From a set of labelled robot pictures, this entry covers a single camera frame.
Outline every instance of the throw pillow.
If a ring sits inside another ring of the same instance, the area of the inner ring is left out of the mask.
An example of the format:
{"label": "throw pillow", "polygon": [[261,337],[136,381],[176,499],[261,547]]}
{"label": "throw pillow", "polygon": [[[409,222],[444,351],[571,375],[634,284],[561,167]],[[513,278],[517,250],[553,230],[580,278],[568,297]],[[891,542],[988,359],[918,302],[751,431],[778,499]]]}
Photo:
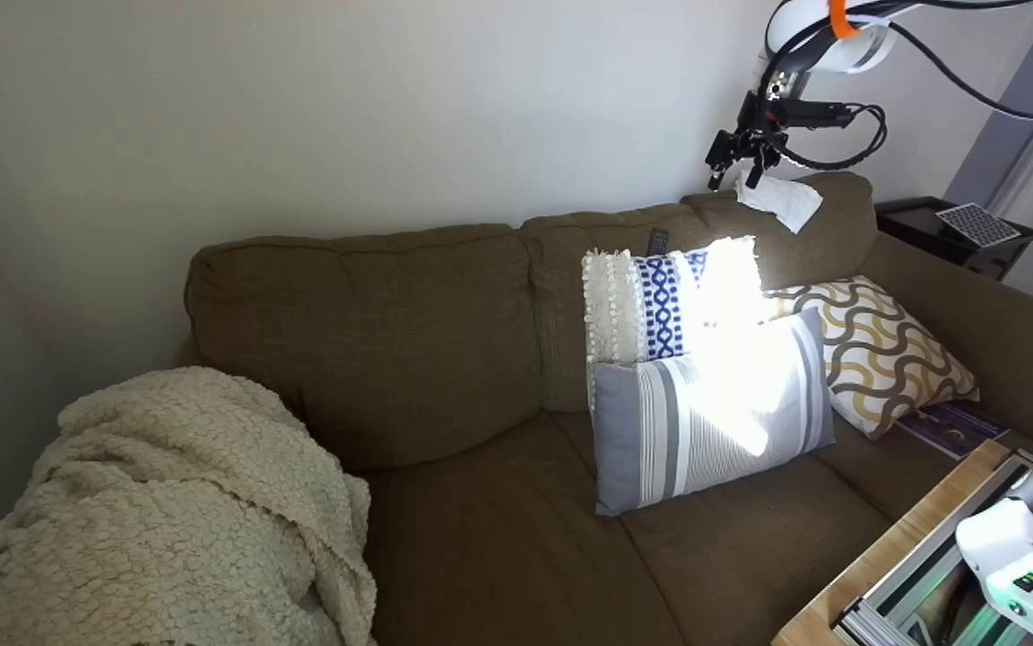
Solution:
{"label": "throw pillow", "polygon": [[821,311],[833,407],[867,438],[922,407],[980,400],[975,375],[867,278],[791,286],[778,297],[797,311]]}
{"label": "throw pillow", "polygon": [[668,256],[590,250],[580,272],[590,364],[688,357],[708,326],[763,311],[755,238]]}
{"label": "throw pillow", "polygon": [[705,258],[705,249],[668,256],[590,250],[580,258],[590,364],[687,357],[705,325],[695,308]]}
{"label": "throw pillow", "polygon": [[833,441],[818,320],[710,326],[708,351],[591,364],[595,510],[620,518]]}

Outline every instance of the brown couch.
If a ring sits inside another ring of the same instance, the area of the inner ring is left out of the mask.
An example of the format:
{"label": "brown couch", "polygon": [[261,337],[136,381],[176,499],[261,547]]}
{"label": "brown couch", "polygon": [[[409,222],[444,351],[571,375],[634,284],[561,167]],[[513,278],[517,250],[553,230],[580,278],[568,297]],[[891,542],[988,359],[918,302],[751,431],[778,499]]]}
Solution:
{"label": "brown couch", "polygon": [[733,197],[194,258],[198,364],[256,378],[370,478],[388,646],[768,643],[951,465],[837,418],[837,447],[595,518],[580,250],[759,235],[768,286],[867,272],[980,375],[1033,447],[1033,297],[876,235],[872,186],[816,177],[794,238]]}

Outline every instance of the seat cushion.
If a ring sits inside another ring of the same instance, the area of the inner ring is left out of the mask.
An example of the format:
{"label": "seat cushion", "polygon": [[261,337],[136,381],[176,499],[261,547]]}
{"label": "seat cushion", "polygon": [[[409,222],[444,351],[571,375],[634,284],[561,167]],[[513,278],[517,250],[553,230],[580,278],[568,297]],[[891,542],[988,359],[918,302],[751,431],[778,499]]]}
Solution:
{"label": "seat cushion", "polygon": [[901,521],[953,468],[953,460],[908,431],[872,441],[842,418],[833,426],[837,441],[816,455],[891,521]]}
{"label": "seat cushion", "polygon": [[681,643],[626,526],[591,514],[591,465],[553,418],[454,460],[370,473],[370,487],[380,643]]}
{"label": "seat cushion", "polygon": [[804,455],[626,518],[688,643],[771,643],[891,521]]}
{"label": "seat cushion", "polygon": [[187,311],[198,364],[279,392],[358,471],[441,460],[543,410],[511,225],[206,249]]}

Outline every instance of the wire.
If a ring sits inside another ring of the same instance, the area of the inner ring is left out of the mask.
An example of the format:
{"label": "wire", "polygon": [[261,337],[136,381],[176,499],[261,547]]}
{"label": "wire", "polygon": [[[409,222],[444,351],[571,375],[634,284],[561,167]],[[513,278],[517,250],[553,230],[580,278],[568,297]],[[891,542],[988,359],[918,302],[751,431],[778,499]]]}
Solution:
{"label": "wire", "polygon": [[810,23],[808,28],[802,28],[797,35],[791,35],[763,65],[761,85],[759,85],[759,101],[768,101],[768,85],[771,76],[778,72],[778,65],[797,54],[802,45],[808,45],[810,35],[818,35],[828,27],[828,20]]}
{"label": "wire", "polygon": [[1017,115],[1017,118],[1030,118],[1033,124],[1033,112],[1020,112],[1020,108],[1007,108],[988,93],[980,93],[975,85],[969,85],[953,70],[947,70],[947,61],[942,54],[932,54],[930,45],[922,45],[915,32],[908,32],[903,27],[891,27],[898,35],[903,35],[930,65],[937,65],[958,91],[964,91],[974,101],[995,108],[995,112],[1005,112],[1005,115]]}
{"label": "wire", "polygon": [[860,103],[858,115],[865,115],[865,112],[876,118],[876,136],[872,136],[872,143],[867,143],[865,150],[858,150],[858,154],[851,154],[851,157],[816,163],[816,157],[804,157],[804,154],[791,150],[785,143],[771,143],[771,149],[777,149],[778,154],[785,154],[791,163],[808,167],[808,168],[851,168],[851,167],[872,157],[872,154],[888,143],[888,132],[891,132],[891,130],[888,130],[888,112],[883,112],[878,103]]}
{"label": "wire", "polygon": [[915,3],[947,8],[947,12],[995,12],[995,8],[1023,8],[1033,0],[999,0],[999,3],[915,0]]}

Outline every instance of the knit blanket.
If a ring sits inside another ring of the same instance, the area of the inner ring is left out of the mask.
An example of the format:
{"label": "knit blanket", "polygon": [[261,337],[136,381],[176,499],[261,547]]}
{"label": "knit blanket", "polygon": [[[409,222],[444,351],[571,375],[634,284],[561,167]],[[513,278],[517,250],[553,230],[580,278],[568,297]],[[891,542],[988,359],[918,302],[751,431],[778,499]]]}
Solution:
{"label": "knit blanket", "polygon": [[272,392],[162,371],[59,426],[0,521],[0,643],[375,643],[370,487]]}

